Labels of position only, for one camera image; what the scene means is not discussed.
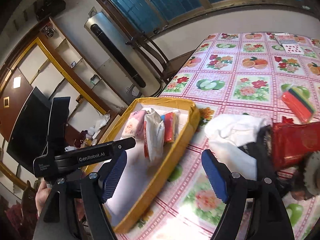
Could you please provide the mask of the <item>person's left hand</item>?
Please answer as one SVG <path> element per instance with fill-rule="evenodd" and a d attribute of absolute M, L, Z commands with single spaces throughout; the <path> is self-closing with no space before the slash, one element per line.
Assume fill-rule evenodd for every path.
<path fill-rule="evenodd" d="M 47 182 L 44 179 L 42 179 L 35 196 L 35 204 L 36 204 L 38 216 L 40 216 L 41 211 L 45 205 L 45 202 L 50 192 L 51 192 L 51 188 L 49 188 L 47 186 Z"/>

